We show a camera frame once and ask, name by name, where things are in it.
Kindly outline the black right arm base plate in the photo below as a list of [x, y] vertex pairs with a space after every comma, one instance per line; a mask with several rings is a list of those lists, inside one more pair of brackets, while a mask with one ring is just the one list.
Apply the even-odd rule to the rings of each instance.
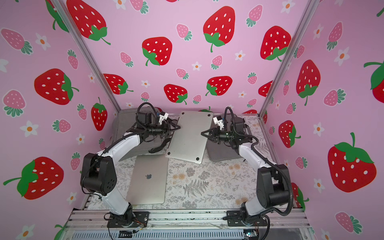
[[227, 211], [223, 220], [227, 222], [229, 227], [267, 227], [266, 218], [257, 216], [249, 216], [241, 210]]

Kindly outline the silver laptop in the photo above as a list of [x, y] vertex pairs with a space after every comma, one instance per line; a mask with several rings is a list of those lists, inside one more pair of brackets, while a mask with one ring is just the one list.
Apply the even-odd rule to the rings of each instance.
[[164, 155], [137, 157], [126, 196], [131, 205], [165, 202], [168, 162]]
[[174, 132], [166, 157], [200, 165], [208, 141], [201, 132], [210, 129], [212, 120], [209, 112], [181, 112], [177, 122], [181, 128]]

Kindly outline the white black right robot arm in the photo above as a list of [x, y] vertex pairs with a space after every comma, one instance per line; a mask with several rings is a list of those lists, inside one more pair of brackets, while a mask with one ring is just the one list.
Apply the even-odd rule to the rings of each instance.
[[215, 117], [214, 123], [215, 128], [203, 131], [201, 135], [213, 143], [225, 143], [257, 172], [256, 197], [242, 203], [241, 221], [251, 225], [272, 212], [288, 216], [294, 201], [288, 168], [270, 161], [256, 149], [259, 139], [246, 134], [245, 120], [236, 117], [230, 107], [225, 108], [223, 117]]

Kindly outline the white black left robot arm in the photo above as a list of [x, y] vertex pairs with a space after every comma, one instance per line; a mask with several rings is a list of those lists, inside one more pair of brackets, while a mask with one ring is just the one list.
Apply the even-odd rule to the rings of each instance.
[[126, 132], [109, 147], [92, 154], [85, 155], [82, 166], [80, 185], [84, 194], [95, 195], [108, 208], [111, 221], [117, 221], [123, 227], [130, 227], [137, 222], [133, 207], [117, 189], [116, 165], [133, 148], [144, 143], [149, 136], [165, 138], [163, 146], [169, 141], [169, 135], [180, 130], [168, 118], [165, 112], [157, 112], [150, 103], [150, 112], [144, 113], [140, 109], [135, 114], [135, 122]]

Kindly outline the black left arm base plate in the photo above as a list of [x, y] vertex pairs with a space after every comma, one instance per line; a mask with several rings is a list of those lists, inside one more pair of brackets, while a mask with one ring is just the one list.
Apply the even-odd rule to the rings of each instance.
[[128, 212], [124, 215], [115, 215], [108, 213], [108, 228], [146, 228], [150, 212]]

